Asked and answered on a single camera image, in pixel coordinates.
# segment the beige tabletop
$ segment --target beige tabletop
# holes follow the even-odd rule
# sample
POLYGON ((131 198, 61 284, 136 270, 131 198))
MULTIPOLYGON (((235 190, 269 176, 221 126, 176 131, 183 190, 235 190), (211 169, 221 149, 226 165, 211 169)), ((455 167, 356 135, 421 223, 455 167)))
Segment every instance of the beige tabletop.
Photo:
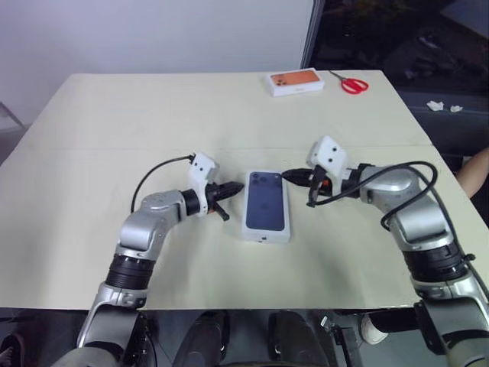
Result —
MULTIPOLYGON (((395 164, 423 159, 466 252, 489 281, 489 233, 455 178, 381 72, 342 72, 370 83, 344 93, 324 73, 318 93, 273 98, 258 73, 75 75, 0 167, 0 307, 89 308, 105 279, 131 195, 146 171, 203 151, 220 180, 250 169, 304 167, 331 135, 351 158, 395 164)), ((155 173, 141 191, 180 189, 185 164, 155 173)), ((344 199, 310 209, 289 185, 292 239, 239 239, 243 194, 223 206, 232 218, 188 218, 167 238, 147 307, 362 308, 417 300, 403 256, 381 213, 344 199)))

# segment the cable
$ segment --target cable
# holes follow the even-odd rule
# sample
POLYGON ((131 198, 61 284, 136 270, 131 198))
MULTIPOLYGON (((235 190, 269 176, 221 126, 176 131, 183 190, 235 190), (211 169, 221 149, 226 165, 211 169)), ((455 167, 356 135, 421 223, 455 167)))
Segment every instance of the cable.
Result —
POLYGON ((157 355, 156 355, 156 348, 154 347, 153 339, 151 338, 151 335, 150 334, 146 334, 146 337, 150 341, 151 348, 153 350, 154 367, 158 367, 158 358, 157 358, 157 355))
MULTIPOLYGON (((326 205, 326 204, 332 203, 333 201, 340 200, 343 197, 346 197, 346 196, 354 193, 355 191, 360 190, 363 186, 365 186, 366 184, 370 183, 371 181, 379 178, 380 176, 386 174, 387 172, 391 172, 391 171, 394 171, 394 170, 397 170, 400 168, 404 168, 404 169, 408 169, 408 170, 412 171, 412 170, 414 170, 414 168, 412 168, 411 166, 414 166, 414 165, 426 166, 432 171, 432 179, 431 179, 431 182, 429 184, 429 186, 432 188, 435 185, 436 180, 438 179, 438 171, 436 170, 436 167, 434 165, 432 165, 431 163, 425 162, 425 161, 411 161, 411 162, 405 162, 405 163, 401 163, 401 164, 395 164, 394 166, 385 167, 382 170, 376 172, 375 174, 372 174, 370 177, 368 177, 365 180, 357 183, 353 187, 350 187, 348 190, 345 190, 338 195, 332 196, 332 197, 325 199, 325 200, 322 200, 322 201, 316 201, 316 205, 326 205)), ((309 201, 314 203, 314 199, 312 198, 312 191, 313 191, 313 189, 309 190, 309 201)), ((421 196, 426 195, 428 192, 429 192, 429 190, 427 190, 425 188, 425 190, 423 190, 421 193, 418 193, 416 195, 417 197, 415 196, 416 199, 414 201, 418 200, 421 196)), ((389 213, 387 213, 386 216, 391 217, 393 214, 391 215, 390 213, 393 210, 391 210, 389 213)))
POLYGON ((139 181, 138 186, 136 187, 136 190, 134 191, 132 195, 132 201, 131 201, 131 213, 134 213, 134 207, 136 206, 136 198, 138 197, 139 190, 141 189, 141 186, 143 186, 143 183, 146 181, 146 179, 153 173, 155 170, 157 170, 160 167, 163 167, 166 164, 173 163, 173 162, 178 162, 178 161, 185 161, 188 159, 189 161, 192 161, 193 158, 195 157, 194 154, 191 155, 185 155, 183 157, 178 157, 178 158, 173 158, 169 159, 168 161, 162 162, 151 168, 142 178, 141 181, 139 181))

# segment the wire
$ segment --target wire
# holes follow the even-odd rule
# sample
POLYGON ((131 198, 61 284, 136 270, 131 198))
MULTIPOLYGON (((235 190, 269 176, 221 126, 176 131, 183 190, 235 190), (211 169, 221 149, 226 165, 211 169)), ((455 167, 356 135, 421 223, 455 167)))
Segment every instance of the wire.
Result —
POLYGON ((139 181, 139 184, 138 186, 136 187, 136 190, 134 191, 133 195, 132 195, 132 201, 131 201, 131 213, 134 213, 134 207, 136 206, 136 198, 138 197, 138 193, 139 193, 139 190, 141 189, 141 186, 143 186, 144 182, 146 181, 146 179, 153 173, 155 172, 155 170, 157 170, 158 168, 160 167, 163 167, 164 165, 166 164, 169 164, 169 163, 173 163, 173 162, 178 162, 178 161, 185 161, 186 159, 188 159, 189 161, 192 161, 193 158, 195 157, 194 154, 191 154, 191 155, 185 155, 183 157, 178 157, 178 158, 173 158, 173 159, 169 159, 168 161, 165 161, 165 162, 162 162, 162 163, 159 163, 157 164, 156 166, 154 166, 153 168, 151 168, 145 175, 144 177, 142 178, 141 181, 139 181))
MULTIPOLYGON (((407 200, 405 203, 402 203, 399 206, 395 207, 389 213, 387 213, 386 215, 384 215, 382 217, 381 226, 384 229, 386 229, 387 231, 389 231, 389 226, 388 226, 387 222, 394 214, 396 214, 400 210, 404 209, 405 207, 409 206, 410 204, 414 203, 415 201, 421 199, 421 197, 425 196, 435 186, 435 183, 438 180, 438 171, 436 170, 436 167, 433 164, 431 164, 429 162, 425 162, 425 161, 411 161, 411 162, 405 162, 405 163, 401 163, 401 164, 395 164, 394 166, 386 167, 386 168, 376 172, 375 174, 372 174, 370 177, 368 177, 365 180, 357 183, 353 187, 350 187, 348 190, 345 190, 338 195, 332 196, 332 197, 325 199, 325 200, 322 200, 322 201, 317 201, 316 205, 326 205, 326 204, 332 203, 336 200, 340 200, 343 197, 351 195, 352 193, 360 190, 363 186, 365 186, 366 184, 370 183, 371 181, 379 178, 380 176, 386 174, 387 172, 398 170, 400 168, 407 169, 407 170, 412 171, 416 174, 421 174, 421 172, 419 172, 415 168, 411 167, 414 165, 420 165, 420 166, 428 167, 432 171, 432 179, 430 182, 428 182, 426 184, 426 187, 424 190, 419 192, 417 195, 413 196, 411 199, 407 200)), ((310 203, 314 202, 313 189, 312 188, 309 190, 309 202, 310 203)))
POLYGON ((154 347, 154 342, 153 339, 151 338, 150 334, 146 334, 147 339, 150 341, 151 344, 151 349, 153 350, 153 360, 154 360, 154 367, 158 367, 158 358, 156 355, 156 348, 154 347))

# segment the white paper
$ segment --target white paper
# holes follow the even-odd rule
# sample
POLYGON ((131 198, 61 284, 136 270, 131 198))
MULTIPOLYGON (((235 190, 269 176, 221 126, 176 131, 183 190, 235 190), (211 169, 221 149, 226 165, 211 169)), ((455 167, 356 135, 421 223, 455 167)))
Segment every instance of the white paper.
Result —
POLYGON ((431 109, 432 111, 443 111, 443 102, 435 102, 435 101, 429 101, 426 103, 426 105, 431 109))
POLYGON ((451 106, 450 107, 450 112, 460 112, 461 110, 463 110, 464 108, 462 106, 451 106))

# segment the white wall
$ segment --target white wall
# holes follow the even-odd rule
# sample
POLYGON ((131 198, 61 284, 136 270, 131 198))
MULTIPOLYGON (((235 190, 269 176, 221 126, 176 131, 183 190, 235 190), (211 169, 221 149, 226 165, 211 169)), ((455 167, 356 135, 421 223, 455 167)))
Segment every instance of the white wall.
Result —
POLYGON ((458 0, 443 9, 442 14, 489 38, 488 0, 458 0))
POLYGON ((312 8, 313 0, 0 1, 0 101, 30 124, 72 73, 294 69, 312 8))

